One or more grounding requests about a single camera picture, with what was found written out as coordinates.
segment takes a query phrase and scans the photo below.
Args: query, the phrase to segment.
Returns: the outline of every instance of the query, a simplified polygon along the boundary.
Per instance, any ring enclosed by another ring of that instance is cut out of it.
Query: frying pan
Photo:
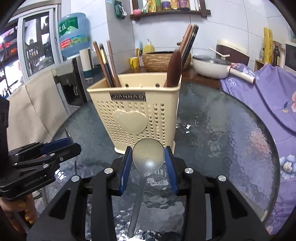
[[[193,56],[193,67],[195,71],[203,76],[213,79],[225,79],[229,74],[242,78],[243,80],[255,84],[256,79],[246,73],[240,72],[231,67],[231,62],[221,58],[211,58],[208,56]]]

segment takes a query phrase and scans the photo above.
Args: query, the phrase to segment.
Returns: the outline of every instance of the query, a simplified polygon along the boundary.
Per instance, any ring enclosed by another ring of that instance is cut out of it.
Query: spoon handle
[[[128,237],[133,237],[133,234],[136,229],[137,220],[140,213],[140,208],[143,200],[145,185],[147,182],[147,177],[141,177],[139,187],[138,187],[138,193],[135,201],[135,205],[133,207],[133,213],[131,215],[131,222],[128,228]]]

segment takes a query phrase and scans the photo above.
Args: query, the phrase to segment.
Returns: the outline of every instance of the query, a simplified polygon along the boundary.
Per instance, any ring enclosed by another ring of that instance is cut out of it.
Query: microwave
[[[296,43],[286,43],[284,69],[296,74]]]

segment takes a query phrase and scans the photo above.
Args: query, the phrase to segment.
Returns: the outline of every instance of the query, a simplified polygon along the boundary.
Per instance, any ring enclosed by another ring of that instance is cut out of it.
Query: blue flower
[[[279,165],[281,167],[281,174],[285,180],[295,176],[296,173],[296,161],[294,155],[288,155],[287,157],[282,156],[279,159]]]

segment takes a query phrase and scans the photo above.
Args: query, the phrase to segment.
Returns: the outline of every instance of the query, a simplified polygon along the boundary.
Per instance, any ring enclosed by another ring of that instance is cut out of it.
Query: pan lid
[[[230,61],[221,58],[211,58],[206,55],[194,55],[193,59],[200,60],[203,62],[213,63],[213,64],[222,64],[222,65],[231,65]]]

